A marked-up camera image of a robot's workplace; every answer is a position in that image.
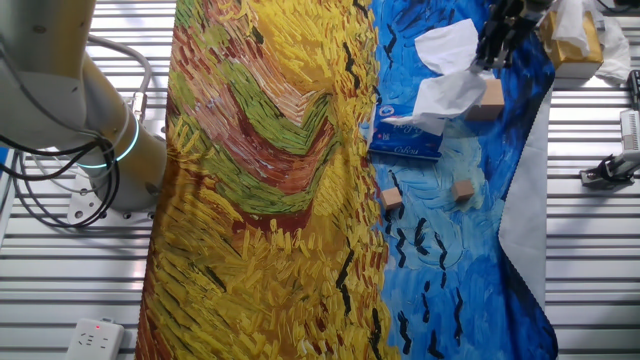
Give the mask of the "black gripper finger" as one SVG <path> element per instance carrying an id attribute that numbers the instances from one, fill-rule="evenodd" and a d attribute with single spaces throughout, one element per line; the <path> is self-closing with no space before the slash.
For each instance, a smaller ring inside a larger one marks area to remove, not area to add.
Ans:
<path id="1" fill-rule="evenodd" d="M 474 65 L 478 68 L 491 68 L 496 58 L 494 51 L 495 26 L 485 26 L 478 38 Z"/>
<path id="2" fill-rule="evenodd" d="M 501 47 L 492 64 L 494 69 L 509 68 L 512 65 L 513 52 L 517 48 L 514 39 L 515 32 L 509 31 L 501 43 Z"/>

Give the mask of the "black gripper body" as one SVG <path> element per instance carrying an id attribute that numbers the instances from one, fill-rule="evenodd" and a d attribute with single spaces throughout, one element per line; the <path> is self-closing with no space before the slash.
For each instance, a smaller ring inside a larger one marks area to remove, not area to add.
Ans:
<path id="1" fill-rule="evenodd" d="M 538 23 L 538 2 L 497 0 L 490 7 L 486 22 L 488 38 L 503 38 L 513 30 L 517 36 L 529 34 Z"/>

